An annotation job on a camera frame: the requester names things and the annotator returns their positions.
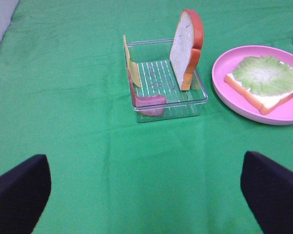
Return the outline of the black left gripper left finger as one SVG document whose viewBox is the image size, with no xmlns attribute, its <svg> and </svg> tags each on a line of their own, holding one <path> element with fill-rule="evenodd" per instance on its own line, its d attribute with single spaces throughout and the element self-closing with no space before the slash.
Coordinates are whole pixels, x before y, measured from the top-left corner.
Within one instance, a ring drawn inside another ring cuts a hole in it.
<svg viewBox="0 0 293 234">
<path fill-rule="evenodd" d="M 0 176 L 0 234 L 30 234 L 51 193 L 46 155 L 35 155 Z"/>
</svg>

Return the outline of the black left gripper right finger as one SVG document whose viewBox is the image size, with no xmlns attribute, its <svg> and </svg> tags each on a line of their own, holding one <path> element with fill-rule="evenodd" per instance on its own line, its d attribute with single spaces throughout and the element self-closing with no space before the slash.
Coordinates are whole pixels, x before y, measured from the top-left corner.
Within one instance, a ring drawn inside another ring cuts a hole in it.
<svg viewBox="0 0 293 234">
<path fill-rule="evenodd" d="M 265 234 L 293 234 L 293 171 L 248 151 L 240 177 L 242 194 Z"/>
</svg>

